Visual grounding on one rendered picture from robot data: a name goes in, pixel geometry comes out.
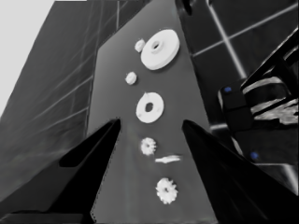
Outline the large thick white disc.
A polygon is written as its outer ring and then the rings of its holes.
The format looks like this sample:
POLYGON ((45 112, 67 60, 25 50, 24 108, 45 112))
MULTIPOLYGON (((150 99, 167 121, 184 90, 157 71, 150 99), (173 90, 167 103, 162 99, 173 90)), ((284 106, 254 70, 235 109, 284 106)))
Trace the large thick white disc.
POLYGON ((168 65, 177 55, 180 42, 177 32, 161 30, 153 35, 141 52, 141 62, 149 70, 158 70, 168 65))

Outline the white toothed gear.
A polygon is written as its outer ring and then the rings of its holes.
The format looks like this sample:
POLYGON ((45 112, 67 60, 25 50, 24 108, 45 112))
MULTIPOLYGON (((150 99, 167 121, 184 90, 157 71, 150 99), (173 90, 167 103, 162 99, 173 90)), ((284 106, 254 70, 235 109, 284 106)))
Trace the white toothed gear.
POLYGON ((144 48, 146 42, 144 39, 139 39, 136 43, 135 43, 135 50, 137 52, 141 52, 142 49, 144 48))
POLYGON ((146 137, 140 143, 140 149, 146 156, 153 155, 156 151, 156 141, 152 138, 146 137))
POLYGON ((172 179, 162 178, 156 185, 156 194, 163 204, 174 202, 178 196, 177 185, 172 179))
POLYGON ((137 81, 137 75, 135 72, 129 72, 125 78, 125 81, 129 85, 134 85, 137 81))

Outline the small white T-shaped piece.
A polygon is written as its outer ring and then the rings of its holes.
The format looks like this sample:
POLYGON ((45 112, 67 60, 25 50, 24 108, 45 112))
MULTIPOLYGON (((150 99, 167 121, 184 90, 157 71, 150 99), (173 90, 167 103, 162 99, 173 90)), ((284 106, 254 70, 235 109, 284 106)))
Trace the small white T-shaped piece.
POLYGON ((179 155, 169 155, 169 156, 165 156, 165 157, 162 157, 162 158, 158 158, 155 161, 160 162, 160 163, 164 163, 164 164, 168 164, 170 162, 179 161, 179 160, 180 160, 179 155))

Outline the dark robot body block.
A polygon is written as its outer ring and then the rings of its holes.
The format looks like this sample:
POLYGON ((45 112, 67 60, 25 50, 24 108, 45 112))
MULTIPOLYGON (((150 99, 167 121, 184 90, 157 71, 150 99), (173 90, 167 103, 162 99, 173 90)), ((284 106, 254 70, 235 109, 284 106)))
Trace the dark robot body block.
POLYGON ((297 193, 299 30, 247 78, 222 87, 221 110, 237 152, 297 193))

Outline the white round pinned carrier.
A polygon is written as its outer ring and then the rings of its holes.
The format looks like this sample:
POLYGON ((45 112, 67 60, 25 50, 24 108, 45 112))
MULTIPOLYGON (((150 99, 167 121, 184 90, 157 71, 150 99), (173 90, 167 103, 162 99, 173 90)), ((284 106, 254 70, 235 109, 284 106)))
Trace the white round pinned carrier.
POLYGON ((156 92, 145 92, 139 99, 135 114, 143 123, 152 123, 158 120, 164 112, 164 99, 156 92))

